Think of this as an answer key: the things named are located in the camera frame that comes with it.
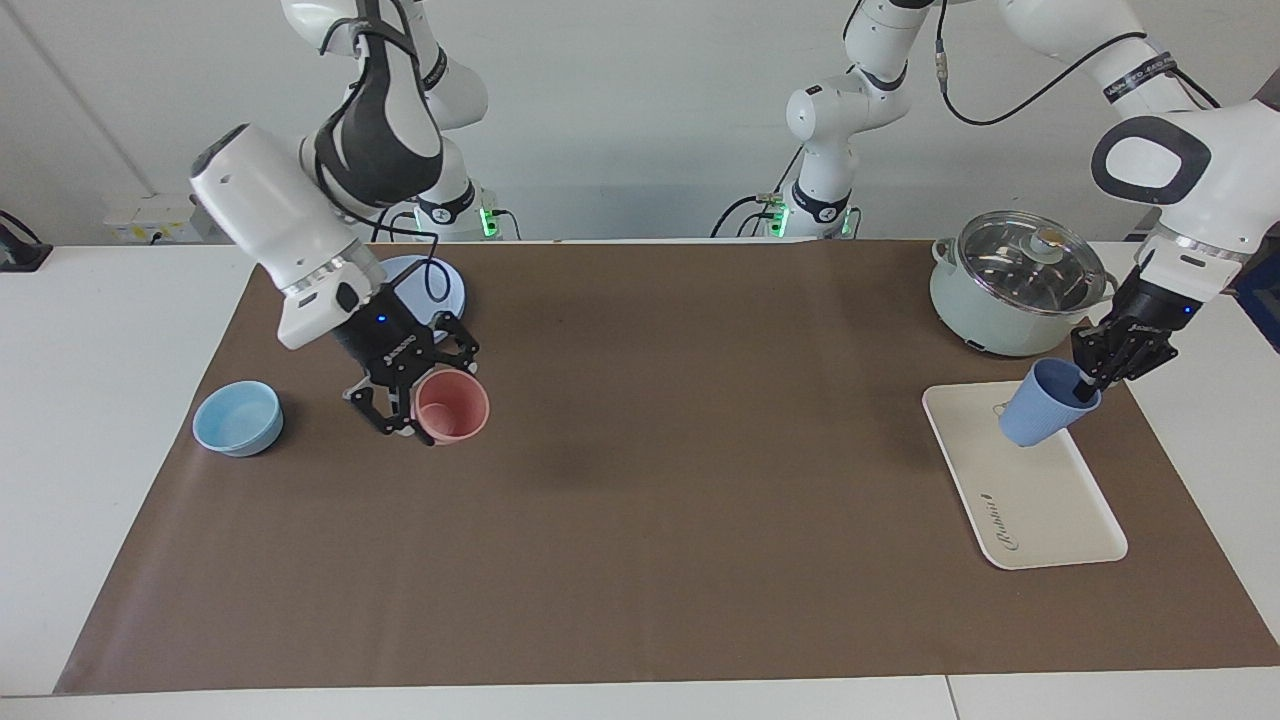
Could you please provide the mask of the periwinkle blue plate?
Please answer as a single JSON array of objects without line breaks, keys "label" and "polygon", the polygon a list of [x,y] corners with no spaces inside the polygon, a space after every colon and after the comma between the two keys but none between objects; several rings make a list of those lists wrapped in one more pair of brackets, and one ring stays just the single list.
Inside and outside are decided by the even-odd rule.
[{"label": "periwinkle blue plate", "polygon": [[380,266],[419,324],[429,324],[436,313],[463,316],[466,283],[449,263],[428,255],[404,255],[380,260]]}]

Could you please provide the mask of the white wall socket box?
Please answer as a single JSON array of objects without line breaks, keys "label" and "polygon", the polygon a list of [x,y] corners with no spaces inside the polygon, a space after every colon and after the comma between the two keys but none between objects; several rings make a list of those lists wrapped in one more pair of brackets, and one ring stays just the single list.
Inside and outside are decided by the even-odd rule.
[{"label": "white wall socket box", "polygon": [[220,243],[221,233],[192,193],[110,199],[102,228],[118,243],[202,245]]}]

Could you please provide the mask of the blue crate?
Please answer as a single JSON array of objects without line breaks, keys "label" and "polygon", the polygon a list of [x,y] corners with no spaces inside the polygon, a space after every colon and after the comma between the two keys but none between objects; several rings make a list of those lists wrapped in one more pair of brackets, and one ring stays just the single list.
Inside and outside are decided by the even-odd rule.
[{"label": "blue crate", "polygon": [[1280,354],[1280,272],[1258,266],[1240,281],[1236,290],[1242,310]]}]

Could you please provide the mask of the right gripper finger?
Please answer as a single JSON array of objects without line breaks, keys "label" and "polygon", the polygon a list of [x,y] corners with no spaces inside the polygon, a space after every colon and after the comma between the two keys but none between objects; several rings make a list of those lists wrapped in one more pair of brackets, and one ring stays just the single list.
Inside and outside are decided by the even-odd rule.
[{"label": "right gripper finger", "polygon": [[383,436],[413,438],[428,447],[436,446],[436,441],[412,418],[394,387],[375,384],[366,377],[344,391],[344,401]]},{"label": "right gripper finger", "polygon": [[480,343],[462,320],[453,313],[436,313],[430,320],[430,331],[431,336],[443,334],[433,346],[433,361],[475,375]]}]

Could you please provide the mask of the black clamp mount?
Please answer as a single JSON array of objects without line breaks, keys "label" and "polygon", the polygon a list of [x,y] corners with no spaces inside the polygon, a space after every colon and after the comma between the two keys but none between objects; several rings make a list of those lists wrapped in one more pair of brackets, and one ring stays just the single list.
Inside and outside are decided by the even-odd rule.
[{"label": "black clamp mount", "polygon": [[36,272],[52,250],[22,219],[0,209],[0,273]]}]

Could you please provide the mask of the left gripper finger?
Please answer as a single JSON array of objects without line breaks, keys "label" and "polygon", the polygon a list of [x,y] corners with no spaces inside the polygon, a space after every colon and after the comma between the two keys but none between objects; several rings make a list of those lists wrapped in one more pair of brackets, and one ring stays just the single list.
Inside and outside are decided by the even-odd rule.
[{"label": "left gripper finger", "polygon": [[1178,355],[1171,345],[1124,345],[1103,364],[1103,384],[1139,379]]},{"label": "left gripper finger", "polygon": [[1121,377],[1123,327],[1115,322],[1078,327],[1071,331],[1071,357],[1079,378],[1071,395],[1085,402],[1103,393]]}]

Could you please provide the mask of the brown table mat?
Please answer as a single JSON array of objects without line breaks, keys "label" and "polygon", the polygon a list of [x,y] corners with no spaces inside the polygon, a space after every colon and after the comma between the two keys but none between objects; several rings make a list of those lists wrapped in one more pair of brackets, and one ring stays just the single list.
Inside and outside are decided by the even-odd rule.
[{"label": "brown table mat", "polygon": [[760,680],[1280,665],[1128,388],[1071,429],[1129,550],[1004,571],[922,404],[1020,380],[931,304],[927,243],[484,243],[486,428],[376,433],[333,340],[253,270],[198,387],[285,429],[175,439],[59,693]]}]

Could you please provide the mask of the light blue bowl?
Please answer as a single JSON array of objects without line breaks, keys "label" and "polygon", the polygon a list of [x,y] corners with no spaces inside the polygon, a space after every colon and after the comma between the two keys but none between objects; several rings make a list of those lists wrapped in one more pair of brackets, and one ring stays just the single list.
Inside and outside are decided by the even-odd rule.
[{"label": "light blue bowl", "polygon": [[196,409],[195,439],[228,457],[251,457],[270,448],[285,424],[279,395],[259,380],[238,380],[214,391]]}]

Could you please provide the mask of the pink cup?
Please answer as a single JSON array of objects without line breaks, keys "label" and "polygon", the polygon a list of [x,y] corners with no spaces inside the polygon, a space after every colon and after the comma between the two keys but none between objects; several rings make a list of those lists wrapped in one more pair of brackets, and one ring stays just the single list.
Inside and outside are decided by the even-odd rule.
[{"label": "pink cup", "polygon": [[445,368],[425,375],[412,393],[412,416],[439,446],[474,438],[486,425],[492,401],[467,372]]}]

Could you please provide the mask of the blue ribbed cup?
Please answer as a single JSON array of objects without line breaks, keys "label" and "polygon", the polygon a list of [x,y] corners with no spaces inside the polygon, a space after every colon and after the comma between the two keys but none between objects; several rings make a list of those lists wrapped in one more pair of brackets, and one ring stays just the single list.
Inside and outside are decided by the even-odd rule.
[{"label": "blue ribbed cup", "polygon": [[1094,411],[1102,392],[1068,360],[1036,361],[998,415],[998,428],[1019,447],[1036,446]]}]

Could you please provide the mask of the white tray with bear print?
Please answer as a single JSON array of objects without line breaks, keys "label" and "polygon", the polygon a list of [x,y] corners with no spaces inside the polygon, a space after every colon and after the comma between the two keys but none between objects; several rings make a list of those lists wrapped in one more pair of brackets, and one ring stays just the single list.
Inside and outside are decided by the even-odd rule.
[{"label": "white tray with bear print", "polygon": [[966,383],[922,396],[980,552],[1005,571],[1125,559],[1128,538],[1070,433],[1023,448],[998,428],[1016,389]]}]

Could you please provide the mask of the pale green cooking pot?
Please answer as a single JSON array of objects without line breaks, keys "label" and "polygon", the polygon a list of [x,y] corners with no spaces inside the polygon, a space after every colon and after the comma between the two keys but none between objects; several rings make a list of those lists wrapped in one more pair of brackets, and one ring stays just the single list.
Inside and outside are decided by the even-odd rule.
[{"label": "pale green cooking pot", "polygon": [[957,238],[933,243],[931,301],[941,322],[966,346],[996,356],[1030,357],[1062,345],[1087,313],[1114,297],[1115,275],[1084,270],[1068,290],[1053,288],[1055,265],[1010,272],[995,255],[995,273],[964,265]]}]

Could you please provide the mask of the glass pot lid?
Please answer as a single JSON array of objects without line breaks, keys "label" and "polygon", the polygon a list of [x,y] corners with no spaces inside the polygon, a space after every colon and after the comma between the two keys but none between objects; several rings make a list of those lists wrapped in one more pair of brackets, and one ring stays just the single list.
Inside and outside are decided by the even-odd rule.
[{"label": "glass pot lid", "polygon": [[979,287],[1016,309],[1044,316],[1083,313],[1117,288],[1096,251],[1076,233],[1028,211],[988,211],[963,228],[952,251]]}]

